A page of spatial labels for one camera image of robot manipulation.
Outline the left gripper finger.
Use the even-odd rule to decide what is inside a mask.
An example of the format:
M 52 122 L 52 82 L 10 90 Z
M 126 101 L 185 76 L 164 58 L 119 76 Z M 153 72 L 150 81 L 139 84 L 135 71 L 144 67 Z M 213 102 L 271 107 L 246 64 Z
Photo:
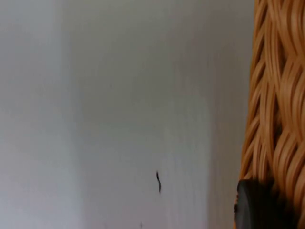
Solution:
M 234 224 L 237 229 L 296 229 L 298 215 L 272 192 L 272 184 L 242 179 L 237 185 Z

